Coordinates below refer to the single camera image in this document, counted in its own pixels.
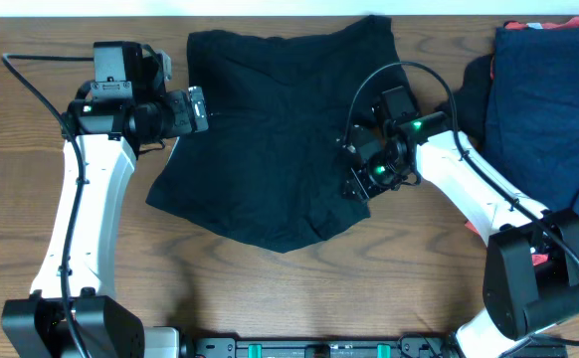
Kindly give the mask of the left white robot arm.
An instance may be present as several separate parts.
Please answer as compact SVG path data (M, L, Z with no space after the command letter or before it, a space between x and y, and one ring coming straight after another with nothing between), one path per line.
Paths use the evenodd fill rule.
M168 90L170 58L146 44L97 42L94 77L65 111L64 181L53 233L29 295L1 325L22 357L191 357L171 326L147 327L115 298L122 203L139 156L208 127L200 88Z

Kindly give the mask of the dark teal black shorts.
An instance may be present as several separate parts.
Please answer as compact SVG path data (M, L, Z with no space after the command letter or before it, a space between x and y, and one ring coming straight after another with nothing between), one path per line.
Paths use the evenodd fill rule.
M283 39L212 30L187 41L189 82L209 111L152 184L150 206L235 241L286 253L369 217L343 195L346 123L407 79L388 17Z

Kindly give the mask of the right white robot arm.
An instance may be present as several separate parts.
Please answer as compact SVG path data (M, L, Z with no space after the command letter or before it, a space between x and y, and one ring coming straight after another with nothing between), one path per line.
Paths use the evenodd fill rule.
M343 194L365 203L429 181L463 213L486 247L484 308L445 339L401 337L402 357L565 357L569 342L546 330L579 315L579 216L551 211L514 187L443 112L423 116L411 93L383 91L378 128L348 124L353 164Z

